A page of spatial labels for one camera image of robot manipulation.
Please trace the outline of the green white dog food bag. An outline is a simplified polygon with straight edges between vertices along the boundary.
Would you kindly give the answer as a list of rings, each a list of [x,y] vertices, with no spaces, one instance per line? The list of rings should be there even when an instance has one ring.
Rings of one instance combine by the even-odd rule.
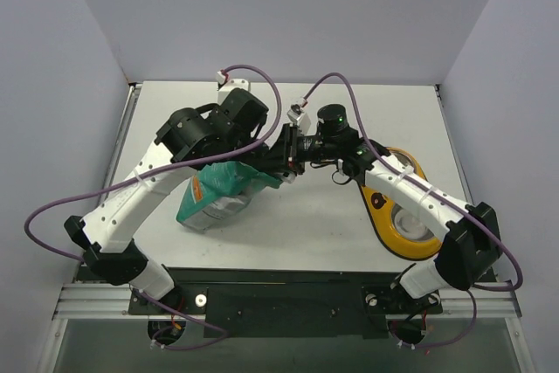
[[[216,162],[198,171],[187,185],[176,221],[205,231],[244,210],[264,189],[277,189],[278,177],[241,162]]]

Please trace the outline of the clear plastic scoop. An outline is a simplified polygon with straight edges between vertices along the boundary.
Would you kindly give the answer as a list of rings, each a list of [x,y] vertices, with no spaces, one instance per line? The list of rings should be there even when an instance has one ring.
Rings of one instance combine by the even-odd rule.
[[[292,171],[285,171],[279,173],[279,178],[282,180],[283,183],[291,184],[295,181],[296,177],[297,174],[293,173]]]

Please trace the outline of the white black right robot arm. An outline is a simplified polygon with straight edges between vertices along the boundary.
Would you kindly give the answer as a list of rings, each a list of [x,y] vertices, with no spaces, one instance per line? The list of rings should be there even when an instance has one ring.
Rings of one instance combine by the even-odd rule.
[[[467,291],[491,268],[503,251],[494,209],[469,204],[434,187],[410,165],[402,164],[362,126],[349,125],[346,109],[326,105],[317,113],[315,134],[304,129],[308,117],[302,104],[292,105],[272,151],[277,162],[299,175],[307,163],[329,163],[360,186],[368,188],[414,217],[440,243],[433,257],[416,257],[390,289],[392,305],[413,309],[440,288]]]

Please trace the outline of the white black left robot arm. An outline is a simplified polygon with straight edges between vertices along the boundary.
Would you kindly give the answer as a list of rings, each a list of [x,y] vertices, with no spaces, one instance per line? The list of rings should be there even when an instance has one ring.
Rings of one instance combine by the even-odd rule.
[[[134,234],[176,187],[203,166],[197,162],[159,174],[154,171],[250,144],[252,132],[266,123],[268,111],[261,100],[242,88],[232,89],[219,104],[175,111],[128,175],[128,186],[85,216],[65,221],[66,232],[83,249],[90,271],[114,286],[129,284],[142,290],[160,313],[175,310],[180,300],[175,282],[163,265],[135,244]]]

